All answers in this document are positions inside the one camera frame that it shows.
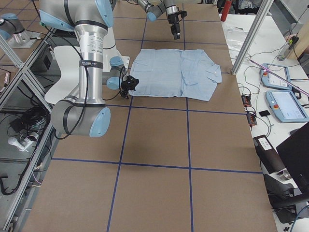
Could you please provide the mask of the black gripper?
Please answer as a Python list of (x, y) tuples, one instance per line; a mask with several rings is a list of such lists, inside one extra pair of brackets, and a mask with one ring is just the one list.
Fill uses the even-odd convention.
[(131, 90), (131, 84), (121, 84), (121, 90), (120, 90), (120, 95), (125, 98), (128, 99), (128, 91)]
[(168, 22), (171, 24), (171, 33), (174, 36), (175, 40), (180, 39), (180, 24), (179, 24), (179, 15), (180, 12), (168, 12)]

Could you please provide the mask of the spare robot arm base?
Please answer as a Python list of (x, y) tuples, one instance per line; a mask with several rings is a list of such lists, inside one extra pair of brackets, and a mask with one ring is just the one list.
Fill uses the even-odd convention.
[(13, 13), (0, 16), (0, 35), (12, 48), (31, 48), (41, 38), (39, 32), (27, 31)]

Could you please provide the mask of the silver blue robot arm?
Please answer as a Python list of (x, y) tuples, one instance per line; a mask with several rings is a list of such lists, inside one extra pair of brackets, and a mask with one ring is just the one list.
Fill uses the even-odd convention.
[(79, 42), (79, 84), (53, 107), (54, 128), (66, 136), (103, 136), (111, 119), (102, 97), (103, 41), (113, 26), (111, 2), (42, 0), (40, 17), (49, 27), (75, 32)]
[(161, 0), (157, 5), (153, 5), (149, 0), (134, 0), (134, 2), (146, 12), (147, 19), (151, 22), (166, 13), (174, 39), (180, 39), (180, 21), (186, 17), (187, 12), (180, 10), (173, 0)]

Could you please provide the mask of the person hand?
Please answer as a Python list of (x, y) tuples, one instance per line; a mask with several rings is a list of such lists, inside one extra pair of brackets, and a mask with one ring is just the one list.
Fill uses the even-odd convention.
[(290, 40), (293, 36), (296, 36), (296, 34), (291, 34), (291, 35), (289, 35), (289, 36), (286, 36), (286, 37), (285, 37), (286, 42), (289, 42), (289, 40)]

